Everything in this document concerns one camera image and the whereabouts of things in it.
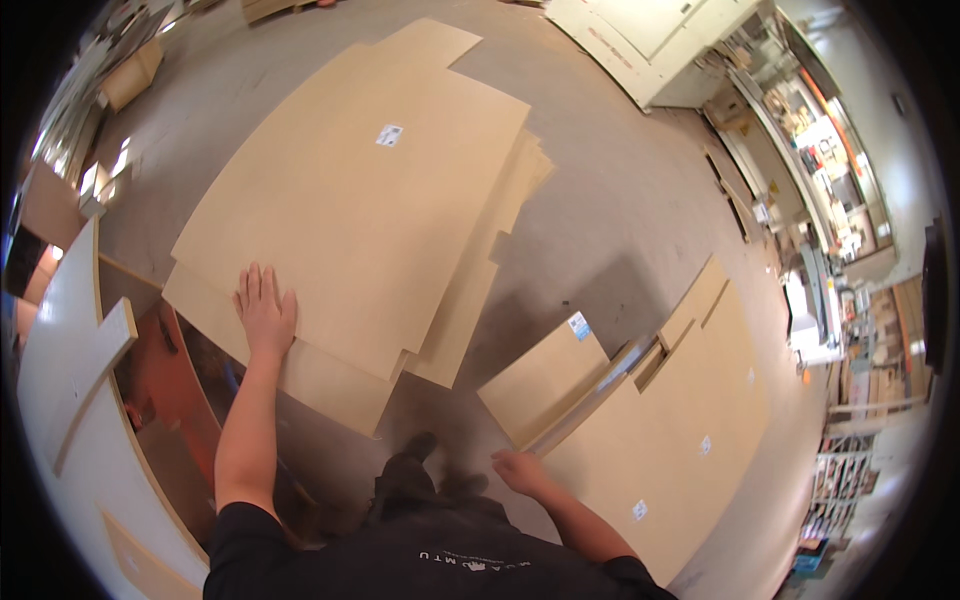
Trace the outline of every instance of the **shoe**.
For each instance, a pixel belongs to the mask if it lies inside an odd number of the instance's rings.
[[[448,498],[469,498],[487,490],[490,480],[483,473],[461,475],[451,473],[440,484],[440,494]]]
[[[421,431],[407,445],[403,447],[402,452],[413,456],[418,461],[423,462],[437,449],[437,436],[429,431]]]

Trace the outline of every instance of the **gray floor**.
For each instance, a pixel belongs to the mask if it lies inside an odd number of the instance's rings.
[[[493,0],[348,0],[248,28],[227,0],[163,35],[153,87],[113,117],[107,164],[130,136],[133,180],[102,223],[101,251],[158,283],[206,188],[256,125],[356,41],[374,43],[431,16],[484,37],[452,68],[533,108],[528,128],[557,165],[523,207],[453,391],[404,374],[368,440],[289,397],[278,404],[281,457],[338,518],[360,514],[372,479],[406,437],[435,431],[444,463],[491,476],[488,494],[524,532],[558,540],[546,513],[507,490],[489,454],[506,445],[475,390],[575,310],[607,352],[649,336],[711,252],[743,298],[771,391],[771,421],[730,508],[671,584],[683,598],[769,598],[786,574],[809,498],[826,372],[808,385],[783,344],[787,309],[771,244],[747,246],[703,147],[735,168],[688,110],[642,114],[542,11]],[[736,182],[743,193],[741,180]]]

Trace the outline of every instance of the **black t-shirt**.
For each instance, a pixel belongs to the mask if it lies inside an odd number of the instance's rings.
[[[215,598],[676,600],[633,557],[589,563],[471,511],[421,511],[298,551],[270,514],[244,502],[217,518],[204,585],[204,599]]]

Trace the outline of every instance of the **person's right hand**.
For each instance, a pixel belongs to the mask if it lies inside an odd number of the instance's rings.
[[[557,487],[532,452],[497,450],[491,458],[493,470],[514,492],[537,499]]]
[[[240,272],[240,287],[233,294],[233,307],[247,333],[250,358],[279,361],[294,343],[297,324],[297,297],[287,290],[281,302],[276,301],[274,268],[267,267],[260,277],[260,266],[250,263]]]

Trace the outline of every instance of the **person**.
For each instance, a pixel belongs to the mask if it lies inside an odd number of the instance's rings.
[[[551,480],[529,453],[500,450],[493,469],[530,496],[564,545],[524,535],[485,477],[435,491],[423,460],[437,445],[414,437],[374,483],[367,521],[319,550],[289,545],[273,501],[276,383],[293,343],[297,300],[277,300],[272,268],[254,262],[233,298],[250,362],[230,408],[214,465],[217,521],[204,598],[642,598],[673,599],[602,518]]]

